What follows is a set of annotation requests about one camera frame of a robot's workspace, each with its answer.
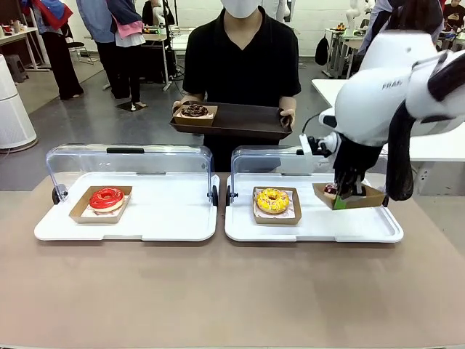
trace desk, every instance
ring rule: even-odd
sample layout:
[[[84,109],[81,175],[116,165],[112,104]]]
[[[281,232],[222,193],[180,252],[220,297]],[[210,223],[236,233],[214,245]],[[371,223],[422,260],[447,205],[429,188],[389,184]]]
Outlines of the desk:
[[[220,193],[225,193],[222,175]],[[37,241],[43,181],[0,222],[8,348],[425,348],[465,343],[465,261],[415,201],[392,245]]]
[[[465,34],[464,34],[464,33],[461,33],[461,34],[460,34],[459,36],[457,36],[456,39],[453,41],[452,50],[453,50],[453,51],[457,51],[459,45],[462,46],[461,49],[464,49],[464,47],[465,47]]]
[[[31,63],[32,63],[32,66],[33,66],[33,69],[28,69],[28,71],[44,71],[42,69],[37,68],[36,58],[34,57],[34,53],[32,53],[32,49],[31,49],[31,45],[29,44],[28,33],[33,33],[33,32],[37,32],[37,28],[29,27],[29,28],[26,28],[24,31],[21,31],[19,33],[13,34],[11,36],[5,36],[5,37],[0,39],[0,46],[9,44],[11,42],[15,42],[15,41],[25,39],[26,40],[26,46],[28,47],[29,57],[31,59]]]
[[[161,42],[161,48],[163,51],[163,67],[165,70],[165,77],[166,77],[166,83],[165,83],[165,86],[163,87],[163,91],[167,91],[169,87],[171,86],[171,84],[173,83],[173,81],[169,79],[169,75],[168,75],[168,63],[166,61],[166,47],[164,44],[168,36],[166,34],[143,34],[143,35],[146,41],[152,42],[151,46],[155,46],[156,42]]]
[[[182,33],[175,36],[171,42],[171,48],[176,53],[185,52],[187,49],[187,43],[189,42],[190,33]]]
[[[349,63],[349,73],[352,69],[352,61],[354,50],[359,50],[362,42],[362,36],[345,36],[343,32],[326,29],[326,32],[331,33],[331,59],[327,64],[327,71],[323,71],[330,78],[339,79],[342,77],[346,56],[349,49],[352,49],[351,59]]]
[[[347,80],[312,80],[312,85],[334,107],[336,98]],[[415,188],[420,193],[426,184],[434,162],[465,162],[465,123],[451,132],[439,135],[413,137],[410,142],[412,162],[423,163],[415,179]]]

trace backpack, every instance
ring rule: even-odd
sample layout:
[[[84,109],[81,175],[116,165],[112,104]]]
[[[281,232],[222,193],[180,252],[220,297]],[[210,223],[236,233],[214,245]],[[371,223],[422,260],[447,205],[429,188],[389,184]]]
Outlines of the backpack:
[[[320,40],[315,53],[315,62],[318,65],[325,65],[329,58],[329,43],[325,36]]]

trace chair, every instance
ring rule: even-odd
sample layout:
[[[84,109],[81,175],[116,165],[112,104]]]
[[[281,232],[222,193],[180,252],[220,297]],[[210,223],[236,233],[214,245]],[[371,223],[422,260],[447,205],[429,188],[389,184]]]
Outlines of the chair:
[[[28,73],[24,68],[23,62],[21,62],[20,56],[10,55],[5,56],[5,61],[9,72],[12,74],[12,78],[16,83],[24,82],[25,79],[29,79]]]
[[[61,28],[61,30],[63,32],[63,35],[67,39],[66,41],[67,41],[68,49],[70,50],[70,52],[76,53],[78,61],[81,63],[94,65],[94,60],[90,57],[90,54],[89,54],[89,51],[87,51],[86,45],[83,42],[74,41],[73,33],[71,33],[70,26],[68,24],[65,24]],[[81,60],[81,50],[85,51],[87,57],[89,58],[89,62],[86,62],[85,60]]]

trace transparent dome lid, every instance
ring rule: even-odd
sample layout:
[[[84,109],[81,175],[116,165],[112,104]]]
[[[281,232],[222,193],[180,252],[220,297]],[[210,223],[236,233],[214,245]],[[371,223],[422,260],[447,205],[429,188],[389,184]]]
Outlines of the transparent dome lid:
[[[212,154],[202,146],[178,145],[61,145],[46,155],[54,184],[54,201],[66,200],[69,189],[83,176],[180,175],[184,181],[205,180],[212,200]]]
[[[378,164],[367,172],[379,176],[377,187],[385,183],[386,163],[387,157],[382,154]],[[304,154],[300,146],[239,147],[232,154],[231,169],[231,186],[227,194],[230,202],[238,197],[241,181],[247,182],[251,178],[258,181],[264,175],[310,177],[313,174],[334,173],[330,159]]]

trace gray floor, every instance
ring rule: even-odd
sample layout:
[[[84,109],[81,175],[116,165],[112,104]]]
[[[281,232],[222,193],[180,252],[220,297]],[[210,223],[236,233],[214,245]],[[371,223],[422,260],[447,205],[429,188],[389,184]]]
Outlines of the gray floor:
[[[103,66],[99,61],[91,65],[77,62],[74,58],[74,71],[79,82],[82,82],[103,71]],[[44,104],[58,97],[58,86],[51,71],[29,71],[28,75],[29,79],[18,84],[16,88],[23,100],[26,111],[31,114]]]
[[[305,119],[327,108],[324,100],[310,86],[312,79],[321,78],[320,68],[309,64],[300,70],[302,93],[297,97],[299,109],[295,130],[300,130]],[[103,91],[105,73],[86,80],[85,95],[69,101],[53,100],[30,114],[39,143],[28,151],[0,156],[0,190],[32,190],[46,176],[45,155],[63,143],[128,143],[128,144],[201,144],[202,138],[181,134],[169,126],[171,107],[179,100],[175,86],[163,92],[161,85],[142,84],[142,101],[149,108],[130,113],[115,108],[121,101],[114,100],[110,91]],[[307,127],[312,135],[325,135],[315,119]],[[297,145],[299,132],[282,144]]]

